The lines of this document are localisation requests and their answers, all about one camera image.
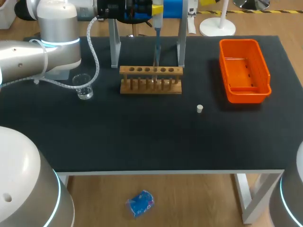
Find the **wooden test tube rack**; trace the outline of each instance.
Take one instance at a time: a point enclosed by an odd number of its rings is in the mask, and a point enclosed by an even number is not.
[[[182,67],[120,66],[120,74],[121,94],[182,94]]]

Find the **small glass cup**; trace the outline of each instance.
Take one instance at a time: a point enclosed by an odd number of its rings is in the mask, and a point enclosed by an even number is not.
[[[82,74],[78,74],[73,77],[72,84],[74,86],[79,86],[79,85],[88,83],[90,80],[91,80],[91,78],[90,78],[89,74],[82,73]],[[82,100],[88,100],[88,99],[92,98],[94,95],[93,88],[91,87],[91,85],[81,88],[81,89],[76,89],[76,91],[78,93],[79,99],[82,99]]]

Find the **yellow black tape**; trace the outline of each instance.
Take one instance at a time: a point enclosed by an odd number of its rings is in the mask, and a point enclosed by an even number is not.
[[[197,14],[217,14],[221,15],[220,10],[208,10],[199,11]],[[292,13],[292,14],[303,14],[303,10],[260,10],[260,11],[250,11],[250,10],[228,10],[227,13]]]

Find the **blue plastic bag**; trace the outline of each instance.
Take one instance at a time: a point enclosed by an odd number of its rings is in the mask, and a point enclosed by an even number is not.
[[[136,218],[146,211],[148,211],[154,204],[152,194],[143,190],[139,195],[131,200],[127,200],[126,204],[129,206],[133,216]]]

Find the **cable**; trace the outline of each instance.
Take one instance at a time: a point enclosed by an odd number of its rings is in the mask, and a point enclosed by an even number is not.
[[[39,78],[38,80],[46,81],[46,82],[49,82],[49,83],[52,83],[52,84],[55,84],[55,85],[58,85],[60,87],[64,87],[64,88],[67,88],[67,89],[81,89],[81,88],[87,87],[87,86],[91,85],[93,82],[95,82],[95,80],[97,79],[97,77],[99,75],[99,72],[100,72],[100,65],[99,65],[97,54],[96,54],[95,49],[93,47],[93,44],[91,42],[90,30],[91,30],[91,27],[93,26],[94,22],[97,21],[97,20],[98,20],[98,17],[94,17],[90,21],[89,26],[87,28],[87,32],[86,32],[86,37],[87,37],[87,41],[88,41],[88,44],[89,44],[89,48],[91,50],[91,53],[92,53],[92,55],[94,57],[94,60],[95,60],[95,63],[96,63],[96,72],[95,72],[94,77],[88,83],[83,84],[83,85],[79,85],[79,86],[70,86],[70,85],[63,84],[63,83],[57,82],[55,80],[46,79],[46,78]],[[5,87],[5,86],[10,85],[10,84],[20,82],[20,81],[30,80],[30,79],[35,80],[35,79],[37,79],[37,76],[31,76],[31,77],[26,77],[26,78],[14,80],[12,82],[8,82],[8,83],[0,85],[0,88]]]

